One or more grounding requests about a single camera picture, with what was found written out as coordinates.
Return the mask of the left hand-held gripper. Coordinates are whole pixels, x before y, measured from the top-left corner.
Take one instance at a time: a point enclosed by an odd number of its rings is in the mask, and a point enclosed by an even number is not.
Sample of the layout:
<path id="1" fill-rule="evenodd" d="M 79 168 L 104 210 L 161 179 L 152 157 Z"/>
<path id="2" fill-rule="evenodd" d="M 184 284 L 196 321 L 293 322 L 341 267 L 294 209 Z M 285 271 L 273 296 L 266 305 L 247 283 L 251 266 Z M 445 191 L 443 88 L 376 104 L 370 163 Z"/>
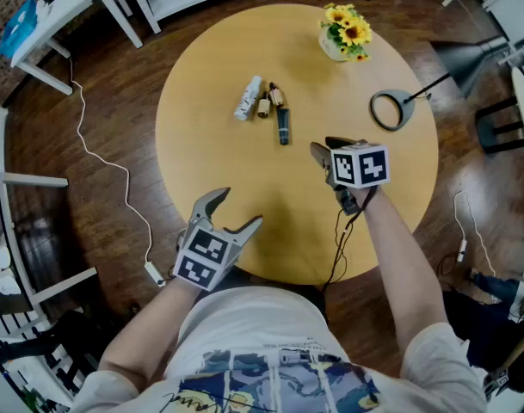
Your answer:
<path id="1" fill-rule="evenodd" d="M 236 230 L 213 227 L 212 216 L 230 193 L 217 188 L 195 203 L 187 230 L 179 244 L 173 277 L 205 291 L 212 291 L 236 262 L 246 243 L 262 225 L 257 215 Z"/>

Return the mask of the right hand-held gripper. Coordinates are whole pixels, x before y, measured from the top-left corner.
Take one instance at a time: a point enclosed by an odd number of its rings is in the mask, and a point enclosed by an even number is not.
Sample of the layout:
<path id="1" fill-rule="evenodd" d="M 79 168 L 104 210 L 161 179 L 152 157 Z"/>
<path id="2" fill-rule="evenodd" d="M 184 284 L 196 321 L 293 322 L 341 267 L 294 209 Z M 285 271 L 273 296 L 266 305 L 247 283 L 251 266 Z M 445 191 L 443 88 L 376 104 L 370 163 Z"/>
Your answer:
<path id="1" fill-rule="evenodd" d="M 360 206 L 349 189 L 374 188 L 391 181 L 389 151 L 386 145 L 326 137 L 327 147 L 310 143 L 310 153 L 325 171 L 326 182 L 348 216 L 357 213 Z"/>

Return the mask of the dark teal tube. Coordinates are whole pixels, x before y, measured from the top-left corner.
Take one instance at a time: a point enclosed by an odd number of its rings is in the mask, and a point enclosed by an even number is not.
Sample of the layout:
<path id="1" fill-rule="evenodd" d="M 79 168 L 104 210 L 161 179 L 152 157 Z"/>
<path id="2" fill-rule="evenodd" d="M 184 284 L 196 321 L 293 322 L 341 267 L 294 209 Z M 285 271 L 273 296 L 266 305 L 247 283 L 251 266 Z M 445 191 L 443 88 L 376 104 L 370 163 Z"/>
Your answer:
<path id="1" fill-rule="evenodd" d="M 289 109 L 279 108 L 277 110 L 278 134 L 281 145 L 289 144 Z"/>

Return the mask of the white tube bottle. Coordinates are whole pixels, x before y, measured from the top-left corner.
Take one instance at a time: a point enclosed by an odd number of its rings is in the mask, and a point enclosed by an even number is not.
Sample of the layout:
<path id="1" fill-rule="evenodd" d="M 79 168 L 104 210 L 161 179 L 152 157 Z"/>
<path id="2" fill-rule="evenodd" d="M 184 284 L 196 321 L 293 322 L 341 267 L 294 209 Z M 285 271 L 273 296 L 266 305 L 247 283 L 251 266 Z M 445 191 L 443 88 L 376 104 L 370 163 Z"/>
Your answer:
<path id="1" fill-rule="evenodd" d="M 247 85 L 239 104 L 234 111 L 234 117 L 238 120 L 247 120 L 250 117 L 250 111 L 258 97 L 262 78 L 253 76 Z"/>

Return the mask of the person's left forearm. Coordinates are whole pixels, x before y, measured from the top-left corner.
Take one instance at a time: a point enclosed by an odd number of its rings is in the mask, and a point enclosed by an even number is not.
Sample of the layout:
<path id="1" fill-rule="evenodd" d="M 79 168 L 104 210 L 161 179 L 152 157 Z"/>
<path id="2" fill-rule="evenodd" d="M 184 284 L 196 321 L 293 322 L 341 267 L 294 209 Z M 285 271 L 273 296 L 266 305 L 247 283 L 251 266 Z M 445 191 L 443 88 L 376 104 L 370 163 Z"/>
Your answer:
<path id="1" fill-rule="evenodd" d="M 99 369 L 118 373 L 143 391 L 162 366 L 199 294 L 200 289 L 185 280 L 171 280 L 109 343 Z"/>

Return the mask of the person's right forearm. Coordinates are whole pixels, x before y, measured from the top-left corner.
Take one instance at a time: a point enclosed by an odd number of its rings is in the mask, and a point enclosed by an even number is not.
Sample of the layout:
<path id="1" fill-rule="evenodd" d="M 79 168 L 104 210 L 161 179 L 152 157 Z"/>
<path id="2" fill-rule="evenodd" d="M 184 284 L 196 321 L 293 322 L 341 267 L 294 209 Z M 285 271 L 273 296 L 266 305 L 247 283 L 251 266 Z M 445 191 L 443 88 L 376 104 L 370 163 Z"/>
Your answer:
<path id="1" fill-rule="evenodd" d="M 447 315 L 441 286 L 403 218 L 381 190 L 349 192 L 362 203 L 367 228 L 379 262 L 380 275 L 391 307 L 398 346 L 405 351 L 425 328 L 445 323 Z"/>

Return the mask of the black desk lamp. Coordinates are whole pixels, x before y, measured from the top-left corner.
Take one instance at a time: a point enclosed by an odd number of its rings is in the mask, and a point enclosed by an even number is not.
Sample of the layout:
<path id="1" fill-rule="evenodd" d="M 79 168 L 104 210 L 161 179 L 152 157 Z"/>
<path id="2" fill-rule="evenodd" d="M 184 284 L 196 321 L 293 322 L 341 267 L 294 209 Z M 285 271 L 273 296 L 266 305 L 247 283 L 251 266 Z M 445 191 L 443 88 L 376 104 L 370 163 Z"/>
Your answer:
<path id="1" fill-rule="evenodd" d="M 463 97 L 467 98 L 477 82 L 485 61 L 508 49 L 509 41 L 506 37 L 498 35 L 476 43 L 431 41 L 430 45 L 446 69 L 446 74 L 413 95 L 402 89 L 384 89 L 374 94 L 369 109 L 373 119 L 382 129 L 389 132 L 400 130 L 413 115 L 416 98 L 446 79 L 452 78 Z M 386 125 L 376 114 L 375 102 L 380 97 L 389 99 L 397 108 L 398 123 L 395 126 Z"/>

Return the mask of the person's dark trousers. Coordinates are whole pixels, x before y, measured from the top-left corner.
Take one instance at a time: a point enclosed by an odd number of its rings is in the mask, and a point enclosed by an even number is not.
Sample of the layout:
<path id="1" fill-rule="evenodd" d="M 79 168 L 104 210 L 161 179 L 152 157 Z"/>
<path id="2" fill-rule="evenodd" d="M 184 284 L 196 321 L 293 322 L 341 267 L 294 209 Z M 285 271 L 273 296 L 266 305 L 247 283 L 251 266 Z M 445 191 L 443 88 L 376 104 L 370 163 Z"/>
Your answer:
<path id="1" fill-rule="evenodd" d="M 212 293 L 239 287 L 254 286 L 270 287 L 274 289 L 279 288 L 281 290 L 287 290 L 289 292 L 296 293 L 310 301 L 312 304 L 314 304 L 323 315 L 325 321 L 328 321 L 324 293 L 320 291 L 317 287 L 313 285 L 296 285 L 274 280 L 266 280 L 259 276 L 253 275 L 247 271 L 244 271 L 241 268 L 238 268 L 237 266 L 233 266 L 231 268 L 231 271 L 212 291 L 202 291 L 196 301 L 200 301 L 201 299 L 204 299 L 206 296 Z"/>

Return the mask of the sunflowers in white pot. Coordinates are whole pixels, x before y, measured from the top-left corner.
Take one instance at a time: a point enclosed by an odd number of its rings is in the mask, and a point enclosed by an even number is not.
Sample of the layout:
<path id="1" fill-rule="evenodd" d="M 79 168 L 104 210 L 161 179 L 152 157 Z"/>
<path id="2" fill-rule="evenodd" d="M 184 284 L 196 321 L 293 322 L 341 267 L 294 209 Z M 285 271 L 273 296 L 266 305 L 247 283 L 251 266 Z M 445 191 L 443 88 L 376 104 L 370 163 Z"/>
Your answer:
<path id="1" fill-rule="evenodd" d="M 318 43 L 324 53 L 336 62 L 363 62 L 371 56 L 365 46 L 373 40 L 373 31 L 353 4 L 329 3 L 324 6 L 325 20 Z"/>

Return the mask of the person's white printed T-shirt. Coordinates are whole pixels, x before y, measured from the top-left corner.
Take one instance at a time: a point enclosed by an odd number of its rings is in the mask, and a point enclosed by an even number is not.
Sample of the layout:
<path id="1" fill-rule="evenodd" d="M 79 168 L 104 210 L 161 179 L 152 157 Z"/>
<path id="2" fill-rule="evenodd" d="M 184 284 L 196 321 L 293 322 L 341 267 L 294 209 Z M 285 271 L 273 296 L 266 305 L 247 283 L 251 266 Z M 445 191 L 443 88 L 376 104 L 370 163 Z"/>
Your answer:
<path id="1" fill-rule="evenodd" d="M 401 375 L 357 366 L 320 310 L 296 293 L 240 287 L 211 294 L 186 317 L 161 381 L 144 391 L 92 373 L 70 413 L 486 413 L 452 327 L 411 341 Z"/>

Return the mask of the white side table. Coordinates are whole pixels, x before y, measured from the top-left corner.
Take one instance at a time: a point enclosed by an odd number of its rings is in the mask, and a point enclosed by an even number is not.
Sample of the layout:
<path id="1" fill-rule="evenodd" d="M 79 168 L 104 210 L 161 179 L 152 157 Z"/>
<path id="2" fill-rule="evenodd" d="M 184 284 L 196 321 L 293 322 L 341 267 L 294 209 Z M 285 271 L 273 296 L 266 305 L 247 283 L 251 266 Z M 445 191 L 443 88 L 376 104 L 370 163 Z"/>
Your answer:
<path id="1" fill-rule="evenodd" d="M 47 14 L 37 21 L 34 31 L 16 49 L 11 58 L 10 66 L 19 68 L 29 75 L 50 85 L 56 90 L 71 95 L 73 88 L 58 80 L 51 74 L 43 71 L 39 66 L 28 61 L 28 56 L 37 48 L 49 46 L 64 58 L 68 59 L 71 53 L 61 46 L 53 36 L 68 22 L 82 14 L 95 0 L 54 0 L 47 6 Z M 143 42 L 136 34 L 128 18 L 132 16 L 132 10 L 126 0 L 101 0 L 112 17 L 119 23 L 121 29 L 129 40 L 137 47 L 143 46 Z"/>

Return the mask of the blue tissue box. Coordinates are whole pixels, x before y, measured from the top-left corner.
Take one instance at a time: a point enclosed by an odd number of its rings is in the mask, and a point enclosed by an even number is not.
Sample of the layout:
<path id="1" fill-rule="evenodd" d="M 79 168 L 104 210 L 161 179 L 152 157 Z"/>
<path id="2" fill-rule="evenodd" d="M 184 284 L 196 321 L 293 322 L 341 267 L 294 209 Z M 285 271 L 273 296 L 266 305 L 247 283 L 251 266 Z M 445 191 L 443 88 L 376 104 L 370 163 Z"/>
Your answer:
<path id="1" fill-rule="evenodd" d="M 36 1 L 27 0 L 5 25 L 0 40 L 0 55 L 11 59 L 36 25 Z"/>

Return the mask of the white metal frame desk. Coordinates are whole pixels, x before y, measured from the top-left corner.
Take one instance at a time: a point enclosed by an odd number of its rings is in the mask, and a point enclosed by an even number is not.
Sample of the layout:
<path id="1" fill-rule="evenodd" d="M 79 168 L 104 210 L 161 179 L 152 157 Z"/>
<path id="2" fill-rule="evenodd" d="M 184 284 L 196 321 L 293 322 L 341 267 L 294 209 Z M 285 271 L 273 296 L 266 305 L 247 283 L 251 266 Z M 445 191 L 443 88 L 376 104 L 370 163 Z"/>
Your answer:
<path id="1" fill-rule="evenodd" d="M 22 335 L 32 330 L 37 324 L 46 321 L 46 315 L 42 311 L 40 304 L 71 287 L 97 275 L 95 268 L 88 268 L 83 272 L 73 275 L 72 277 L 62 280 L 61 282 L 50 286 L 41 291 L 35 291 L 28 278 L 28 273 L 25 269 L 22 255 L 19 250 L 19 245 L 14 231 L 14 223 L 12 221 L 8 189 L 9 185 L 29 186 L 29 187 L 43 187 L 43 188 L 66 188 L 69 183 L 64 178 L 49 177 L 49 176 L 33 176 L 18 173 L 10 173 L 5 170 L 4 144 L 5 144 L 5 126 L 6 120 L 9 116 L 9 110 L 0 107 L 0 209 L 1 209 L 1 223 L 4 230 L 4 236 L 9 246 L 9 253 L 12 257 L 16 269 L 16 276 L 22 284 L 22 290 L 26 295 L 28 302 L 32 306 L 33 311 L 37 314 L 37 318 L 24 324 L 22 327 L 9 333 L 3 339 L 4 341 L 18 340 Z"/>

